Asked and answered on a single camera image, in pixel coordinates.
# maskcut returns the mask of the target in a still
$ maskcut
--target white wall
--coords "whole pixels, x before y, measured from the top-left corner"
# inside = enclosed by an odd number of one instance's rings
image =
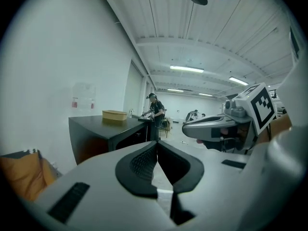
[[[130,109],[133,109],[135,112],[133,114],[139,115],[142,113],[139,111],[139,100],[140,89],[142,85],[142,77],[138,70],[133,64],[129,67],[125,97],[124,97],[124,106],[123,111],[129,112]]]
[[[198,110],[206,116],[221,114],[222,102],[219,100],[163,92],[158,92],[156,95],[167,109],[166,116],[172,119],[179,117],[185,120],[187,114],[192,110]]]
[[[115,21],[102,0],[27,2],[0,51],[0,154],[37,148],[63,173],[76,165],[73,85],[96,86],[93,115],[122,110],[130,61],[138,59]]]

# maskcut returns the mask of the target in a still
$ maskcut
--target black slot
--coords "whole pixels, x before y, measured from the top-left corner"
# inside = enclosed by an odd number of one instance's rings
[[[235,162],[235,161],[231,161],[231,160],[224,160],[221,162],[222,164],[231,166],[231,167],[236,167],[236,168],[245,168],[246,163],[240,163],[240,162]]]
[[[194,217],[195,215],[192,214],[190,211],[183,210],[178,195],[174,194],[172,196],[170,218],[175,222],[175,224],[180,225]]]
[[[88,191],[89,187],[89,185],[82,182],[75,183],[51,208],[48,214],[57,219],[59,222],[66,223],[83,196]]]

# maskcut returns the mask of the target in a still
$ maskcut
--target black cap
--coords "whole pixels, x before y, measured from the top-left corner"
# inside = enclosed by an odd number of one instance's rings
[[[152,96],[155,96],[155,97],[156,97],[156,95],[155,95],[154,93],[150,93],[150,94],[149,94],[149,98],[151,98]]]

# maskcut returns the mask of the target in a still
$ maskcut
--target black t-shirt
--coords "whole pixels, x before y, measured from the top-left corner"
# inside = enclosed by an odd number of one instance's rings
[[[156,100],[155,103],[151,103],[151,106],[150,106],[150,110],[152,112],[154,112],[154,114],[157,114],[159,112],[159,110],[162,110],[163,108],[164,108],[164,106],[163,106],[162,102],[160,102],[159,100]]]

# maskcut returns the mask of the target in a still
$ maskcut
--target orange cushion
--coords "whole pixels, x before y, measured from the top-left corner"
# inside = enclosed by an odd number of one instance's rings
[[[34,201],[46,188],[39,154],[33,153],[19,159],[0,158],[0,166],[15,193]]]
[[[52,173],[49,162],[43,158],[41,159],[42,162],[42,170],[43,170],[43,178],[47,186],[53,184],[56,180],[56,176]]]

